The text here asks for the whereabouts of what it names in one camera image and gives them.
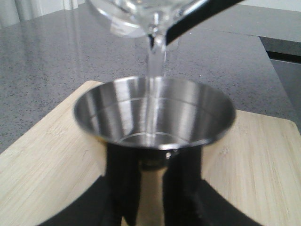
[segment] granite countertop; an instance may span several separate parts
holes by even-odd
[[[166,75],[204,82],[229,95],[237,109],[300,128],[260,34],[223,31],[215,19],[173,43]],[[110,34],[85,4],[1,29],[0,153],[85,81],[146,74],[143,42]]]

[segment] bamboo board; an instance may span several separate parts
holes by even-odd
[[[72,109],[87,81],[0,155],[0,226],[33,226],[79,197],[101,169]],[[288,120],[237,110],[204,148],[203,178],[263,225],[301,225],[301,137]]]

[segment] metal cup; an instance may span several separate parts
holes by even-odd
[[[100,225],[201,225],[201,147],[231,127],[234,106],[208,85],[170,77],[153,82],[149,95],[147,78],[117,79],[75,105],[76,121],[100,145],[95,157],[110,190]]]

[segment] gray countertop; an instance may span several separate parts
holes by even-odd
[[[173,43],[166,75],[210,84],[237,109],[287,118],[300,128],[260,38],[205,26]],[[146,74],[143,41],[108,33],[85,4],[1,29],[0,152],[85,81]]]

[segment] wooden cutting board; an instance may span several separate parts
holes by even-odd
[[[87,81],[0,155],[0,225],[33,226],[100,176],[72,109],[100,84]],[[204,148],[203,178],[263,225],[301,225],[301,137],[285,119],[237,110],[219,142]]]

